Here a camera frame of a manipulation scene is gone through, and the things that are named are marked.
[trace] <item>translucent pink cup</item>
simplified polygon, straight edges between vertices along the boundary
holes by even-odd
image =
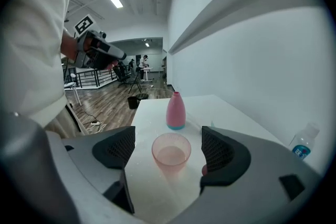
[[[154,140],[152,154],[161,170],[178,172],[190,157],[191,145],[180,134],[166,133]]]

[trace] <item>white shirt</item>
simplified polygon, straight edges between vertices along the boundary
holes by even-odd
[[[65,107],[60,43],[69,0],[10,0],[0,21],[5,111],[46,126]]]
[[[143,57],[141,57],[140,64],[139,64],[140,68],[144,68],[144,62],[145,62],[145,60],[143,59]]]

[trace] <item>plastic water bottle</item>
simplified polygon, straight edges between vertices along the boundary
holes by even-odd
[[[300,159],[306,158],[312,151],[315,143],[315,137],[320,132],[317,124],[309,122],[304,130],[299,131],[289,148],[295,153]]]

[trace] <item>blue label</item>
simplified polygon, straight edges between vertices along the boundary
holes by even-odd
[[[304,159],[310,153],[310,149],[306,146],[297,145],[292,150],[300,159]]]

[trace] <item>pink bottle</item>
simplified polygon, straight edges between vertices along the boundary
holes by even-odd
[[[170,98],[166,122],[167,126],[173,130],[179,130],[185,126],[185,107],[179,92],[174,92]]]

